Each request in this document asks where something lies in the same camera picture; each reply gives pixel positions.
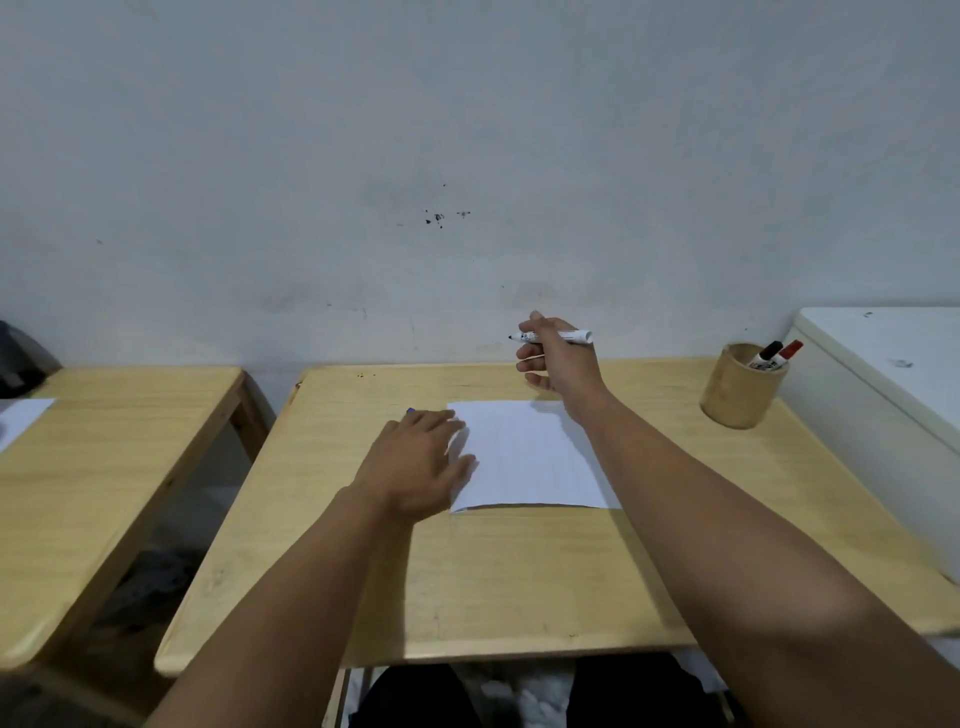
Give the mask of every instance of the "wood grain surface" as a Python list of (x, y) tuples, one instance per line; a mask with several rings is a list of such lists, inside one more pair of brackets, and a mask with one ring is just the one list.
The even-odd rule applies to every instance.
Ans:
[(64, 369), (0, 453), (0, 668), (90, 619), (239, 402), (237, 367)]
[[(709, 359), (602, 363), (613, 391), (694, 456), (812, 536), (924, 633), (960, 627), (927, 549), (777, 400), (756, 429), (711, 421)], [(308, 371), (281, 413), (157, 653), (178, 674), (347, 484), (407, 407), (538, 395), (511, 364)], [(658, 648), (692, 637), (622, 512), (493, 507), (386, 534), (344, 665)]]

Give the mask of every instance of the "paper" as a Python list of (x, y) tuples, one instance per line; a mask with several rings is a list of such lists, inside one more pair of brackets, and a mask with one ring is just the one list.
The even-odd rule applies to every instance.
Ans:
[(587, 434), (562, 402), (458, 401), (447, 407), (467, 423), (450, 444), (451, 458), (477, 458), (450, 510), (504, 503), (620, 507)]
[(0, 400), (0, 452), (42, 415), (54, 400)]

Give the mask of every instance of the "person's left hand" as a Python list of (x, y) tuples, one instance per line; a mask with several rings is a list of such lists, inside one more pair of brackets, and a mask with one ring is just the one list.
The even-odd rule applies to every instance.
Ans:
[(464, 423), (453, 410), (407, 412), (384, 425), (360, 465), (353, 485), (382, 501), (391, 515), (421, 521), (450, 507), (453, 488), (467, 474), (473, 455), (447, 463), (447, 445)]

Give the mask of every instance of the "wooden pen holder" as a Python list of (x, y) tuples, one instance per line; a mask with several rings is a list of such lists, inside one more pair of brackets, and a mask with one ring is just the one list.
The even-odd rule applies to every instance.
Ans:
[(750, 429), (759, 425), (777, 396), (780, 383), (790, 371), (787, 362), (773, 372), (751, 369), (751, 359), (763, 351), (758, 344), (728, 344), (720, 352), (700, 408), (720, 425)]

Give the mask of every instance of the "thigh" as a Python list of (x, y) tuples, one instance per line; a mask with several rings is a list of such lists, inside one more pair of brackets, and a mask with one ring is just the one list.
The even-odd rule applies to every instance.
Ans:
[(605, 725), (725, 725), (723, 709), (666, 652), (577, 660), (567, 728)]
[(480, 728), (467, 690), (450, 665), (390, 667), (373, 683), (350, 728)]

